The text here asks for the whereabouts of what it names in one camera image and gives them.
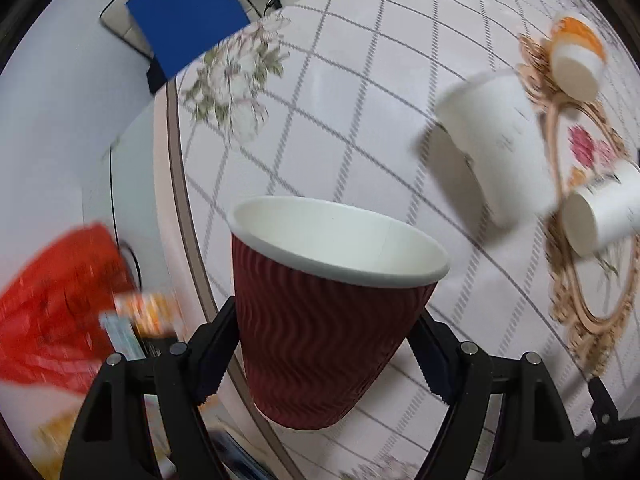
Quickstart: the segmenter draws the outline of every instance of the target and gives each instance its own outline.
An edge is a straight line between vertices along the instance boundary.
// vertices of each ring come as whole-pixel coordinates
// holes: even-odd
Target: tablecloth
[[[181,150],[174,178],[184,176],[188,200],[183,235],[195,237],[192,262],[206,273],[217,306],[233,293],[225,216],[241,198],[288,194],[375,210],[415,225],[449,251],[452,268],[428,304],[432,316],[488,353],[519,358],[537,351],[576,433],[589,427],[585,372],[568,340],[575,334],[566,319],[558,321],[566,304],[558,298],[549,225],[532,219],[512,230],[494,226],[463,156],[433,115],[450,86],[527,62],[520,35],[541,43],[563,9],[589,17],[606,41],[598,98],[613,128],[607,136],[581,111],[561,114],[556,166],[566,192],[608,156],[631,156],[640,140],[638,68],[587,0],[302,0],[180,72],[166,97],[169,136]],[[593,160],[583,164],[576,146],[587,137]],[[626,240],[601,261],[576,265],[597,316],[613,310],[636,272],[631,247]],[[620,406],[631,402],[640,371],[631,285],[628,316],[601,370]],[[498,406],[492,398],[469,478],[482,476]],[[337,425],[316,432],[272,425],[265,432],[270,443],[279,439],[270,446],[292,478],[364,479],[381,471],[412,478],[445,412],[404,343]]]

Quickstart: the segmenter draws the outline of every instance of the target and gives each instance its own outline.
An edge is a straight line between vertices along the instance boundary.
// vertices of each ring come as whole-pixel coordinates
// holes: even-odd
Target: orange and white cup
[[[549,59],[553,78],[565,94],[582,102],[596,98],[607,56],[591,20],[578,12],[560,12],[551,29]]]

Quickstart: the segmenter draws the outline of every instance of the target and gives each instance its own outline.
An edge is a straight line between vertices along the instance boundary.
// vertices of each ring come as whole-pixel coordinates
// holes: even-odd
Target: white paper cup
[[[495,224],[507,227],[555,209],[542,132],[513,70],[457,86],[436,103],[435,113],[470,159]]]
[[[254,403],[285,428],[328,428],[396,353],[449,257],[404,222],[324,200],[250,198],[226,219]]]
[[[559,13],[551,29],[549,53],[551,73],[561,90],[577,101],[593,101],[606,63],[596,25],[578,12]]]
[[[640,231],[640,170],[617,160],[613,172],[577,187],[561,209],[562,226],[578,256]]]

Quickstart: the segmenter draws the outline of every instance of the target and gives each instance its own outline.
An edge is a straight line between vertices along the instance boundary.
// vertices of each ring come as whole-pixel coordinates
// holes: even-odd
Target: white cup rim
[[[349,213],[350,219],[358,222],[376,222],[377,225],[388,229],[390,233],[400,233],[402,237],[412,240],[411,245],[407,245],[407,251],[412,248],[420,247],[430,251],[428,262],[425,262],[413,272],[389,272],[388,269],[363,269],[355,266],[344,266],[335,262],[323,261],[300,254],[292,250],[279,246],[265,240],[264,236],[256,232],[255,228],[248,225],[249,222],[241,218],[241,213],[248,206],[265,206],[278,207],[279,204],[288,203],[298,207],[318,206],[323,208],[333,208],[335,217],[344,216],[345,212]],[[345,204],[328,202],[326,200],[318,200],[313,198],[293,197],[293,196],[259,196],[242,200],[237,203],[226,216],[226,221],[231,232],[245,245],[260,254],[290,267],[291,269],[301,270],[308,274],[334,280],[351,285],[373,286],[377,288],[412,288],[416,286],[429,285],[436,283],[442,279],[449,271],[449,256],[444,248],[429,235],[423,233],[419,229],[396,220],[394,218],[375,213],[366,209],[357,208]],[[331,243],[329,237],[324,234],[327,243]],[[387,247],[386,239],[382,243],[383,247]]]

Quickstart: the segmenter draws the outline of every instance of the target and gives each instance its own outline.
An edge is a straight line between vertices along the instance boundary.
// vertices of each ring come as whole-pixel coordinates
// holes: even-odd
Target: blue board
[[[166,78],[249,23],[238,0],[129,0]]]

